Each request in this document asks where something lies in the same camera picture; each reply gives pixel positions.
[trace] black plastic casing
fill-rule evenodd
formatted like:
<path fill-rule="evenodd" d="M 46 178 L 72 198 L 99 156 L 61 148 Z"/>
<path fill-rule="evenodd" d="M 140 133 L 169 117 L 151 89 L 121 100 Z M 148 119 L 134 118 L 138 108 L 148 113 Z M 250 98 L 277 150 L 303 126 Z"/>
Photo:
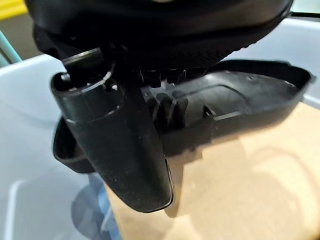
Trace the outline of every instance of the black plastic casing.
<path fill-rule="evenodd" d="M 173 199 L 161 141 L 139 88 L 106 90 L 105 81 L 62 89 L 61 74 L 51 89 L 62 115 L 92 167 L 128 206 L 148 213 Z"/>

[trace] textured black surface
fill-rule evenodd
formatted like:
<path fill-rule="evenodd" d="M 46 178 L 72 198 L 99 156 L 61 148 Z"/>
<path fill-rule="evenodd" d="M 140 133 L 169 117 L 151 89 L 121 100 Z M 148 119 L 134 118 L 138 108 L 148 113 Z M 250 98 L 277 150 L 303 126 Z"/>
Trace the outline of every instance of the textured black surface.
<path fill-rule="evenodd" d="M 91 111 L 88 106 L 103 99 L 91 102 L 79 91 L 73 93 L 81 96 L 75 101 L 72 92 L 53 90 L 74 135 L 65 131 L 68 136 L 56 137 L 54 144 L 69 146 L 72 152 L 72 144 L 63 139 L 73 139 L 73 143 L 76 139 L 93 168 L 131 208 L 140 212 L 165 208 L 172 196 L 164 155 L 280 123 L 313 78 L 308 71 L 284 62 L 232 60 L 214 70 L 176 86 L 162 82 L 159 88 L 144 87 L 144 99 L 138 92 L 124 91 L 125 102 L 103 117 L 96 111 L 101 106 L 106 113 L 103 106 L 109 101 Z M 98 91 L 92 93 L 100 96 Z M 81 110 L 88 115 L 69 113 Z"/>

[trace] black rubber cover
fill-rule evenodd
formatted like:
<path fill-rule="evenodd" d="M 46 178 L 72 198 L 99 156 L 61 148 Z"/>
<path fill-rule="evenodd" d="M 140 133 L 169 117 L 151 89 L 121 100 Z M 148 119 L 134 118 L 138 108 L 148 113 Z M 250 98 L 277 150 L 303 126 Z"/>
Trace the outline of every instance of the black rubber cover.
<path fill-rule="evenodd" d="M 69 87 L 61 73 L 51 81 L 69 129 L 105 183 L 136 211 L 168 206 L 170 172 L 140 89 L 111 88 L 105 80 Z"/>
<path fill-rule="evenodd" d="M 293 0 L 26 0 L 39 50 L 64 59 L 101 48 L 134 70 L 211 67 L 256 43 Z"/>

